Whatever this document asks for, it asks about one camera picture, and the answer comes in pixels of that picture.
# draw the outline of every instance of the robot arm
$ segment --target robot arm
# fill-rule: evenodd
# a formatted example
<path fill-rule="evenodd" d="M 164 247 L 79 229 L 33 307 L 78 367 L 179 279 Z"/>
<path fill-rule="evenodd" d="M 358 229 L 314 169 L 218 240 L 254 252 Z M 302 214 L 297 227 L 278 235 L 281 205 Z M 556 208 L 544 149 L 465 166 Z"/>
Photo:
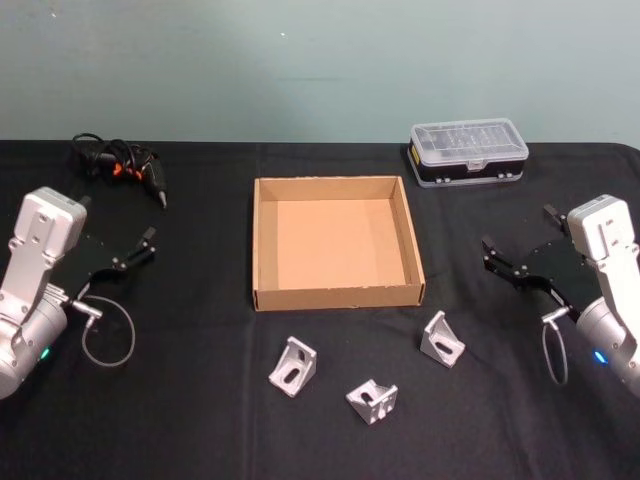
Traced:
<path fill-rule="evenodd" d="M 552 207 L 545 210 L 563 238 L 514 262 L 485 237 L 485 268 L 516 288 L 549 294 L 559 308 L 543 322 L 569 316 L 596 348 L 599 361 L 640 397 L 640 248 L 627 204 L 602 195 L 567 217 Z"/>
<path fill-rule="evenodd" d="M 86 314 L 87 326 L 102 316 L 78 298 L 91 279 L 105 272 L 124 274 L 155 252 L 154 229 L 129 255 L 109 252 L 102 242 L 81 235 L 86 217 L 83 204 L 47 187 L 24 197 L 0 287 L 0 399 L 17 390 L 65 329 L 65 308 Z M 76 245 L 63 268 L 57 267 Z M 54 267 L 54 279 L 64 288 L 49 283 Z"/>
<path fill-rule="evenodd" d="M 640 270 L 629 207 L 602 195 L 568 215 L 576 250 L 597 273 L 602 297 L 577 321 L 591 343 L 606 355 L 623 383 L 640 396 Z"/>

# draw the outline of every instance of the gray cable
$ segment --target gray cable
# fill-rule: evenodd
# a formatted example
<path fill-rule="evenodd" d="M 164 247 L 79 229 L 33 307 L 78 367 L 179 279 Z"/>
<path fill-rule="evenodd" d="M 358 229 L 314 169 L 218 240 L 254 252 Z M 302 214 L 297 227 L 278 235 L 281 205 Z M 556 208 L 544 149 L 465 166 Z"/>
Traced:
<path fill-rule="evenodd" d="M 131 327 L 131 347 L 129 348 L 129 351 L 127 352 L 127 354 L 121 360 L 118 360 L 117 362 L 110 362 L 110 363 L 101 362 L 96 357 L 94 357 L 89 352 L 89 349 L 87 348 L 87 333 L 89 332 L 91 325 L 93 325 L 92 321 L 88 321 L 87 325 L 84 328 L 84 332 L 82 332 L 82 351 L 87 356 L 87 358 L 89 358 L 89 360 L 91 360 L 93 363 L 101 367 L 113 368 L 113 367 L 119 367 L 120 365 L 126 363 L 131 358 L 131 355 L 133 355 L 133 350 L 136 347 L 136 328 L 133 325 L 133 320 L 131 319 L 131 315 L 129 315 L 129 312 L 127 312 L 122 305 L 120 305 L 118 302 L 115 302 L 114 300 L 111 300 L 110 298 L 100 297 L 98 295 L 85 295 L 84 298 L 110 303 L 111 305 L 117 307 L 124 314 L 124 316 L 127 318 L 127 321 L 129 322 L 129 326 Z"/>
<path fill-rule="evenodd" d="M 562 352 L 562 370 L 563 375 L 559 380 L 556 376 L 555 371 L 553 370 L 553 366 L 551 365 L 551 358 L 549 357 L 549 349 L 547 348 L 547 327 L 551 326 L 552 330 L 555 332 L 558 337 L 558 341 L 560 342 L 560 351 Z M 567 351 L 564 348 L 564 340 L 562 339 L 562 333 L 558 328 L 558 325 L 555 321 L 551 320 L 544 323 L 544 327 L 542 327 L 542 348 L 544 350 L 544 358 L 547 361 L 547 369 L 549 370 L 549 375 L 551 379 L 556 385 L 566 385 L 569 380 L 569 366 L 567 365 Z"/>

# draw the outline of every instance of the teal wall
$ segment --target teal wall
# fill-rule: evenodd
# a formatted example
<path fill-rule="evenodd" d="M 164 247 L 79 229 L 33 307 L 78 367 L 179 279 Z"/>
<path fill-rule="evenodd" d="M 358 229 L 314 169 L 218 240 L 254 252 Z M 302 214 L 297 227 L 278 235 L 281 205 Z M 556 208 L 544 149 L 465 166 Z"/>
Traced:
<path fill-rule="evenodd" d="M 640 147 L 640 4 L 2 0 L 0 138 L 405 141 L 506 116 Z"/>

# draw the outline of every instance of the case lid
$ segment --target case lid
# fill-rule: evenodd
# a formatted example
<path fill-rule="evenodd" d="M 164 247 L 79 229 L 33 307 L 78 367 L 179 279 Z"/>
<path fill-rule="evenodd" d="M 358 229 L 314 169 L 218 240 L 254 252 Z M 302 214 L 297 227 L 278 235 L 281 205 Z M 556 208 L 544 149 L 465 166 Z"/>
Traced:
<path fill-rule="evenodd" d="M 411 140 L 427 167 L 466 164 L 470 171 L 491 162 L 526 160 L 529 149 L 508 118 L 414 125 Z"/>

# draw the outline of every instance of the blue led light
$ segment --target blue led light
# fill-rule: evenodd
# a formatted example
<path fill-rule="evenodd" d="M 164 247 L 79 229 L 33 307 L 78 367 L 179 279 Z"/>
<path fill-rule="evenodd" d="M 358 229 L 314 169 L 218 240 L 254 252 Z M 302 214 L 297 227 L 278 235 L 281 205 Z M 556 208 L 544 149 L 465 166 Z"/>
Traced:
<path fill-rule="evenodd" d="M 596 357 L 596 360 L 603 364 L 606 365 L 607 363 L 609 363 L 609 360 L 607 360 L 607 357 L 605 357 L 604 355 L 602 355 L 599 351 L 594 350 L 593 352 L 593 356 Z"/>

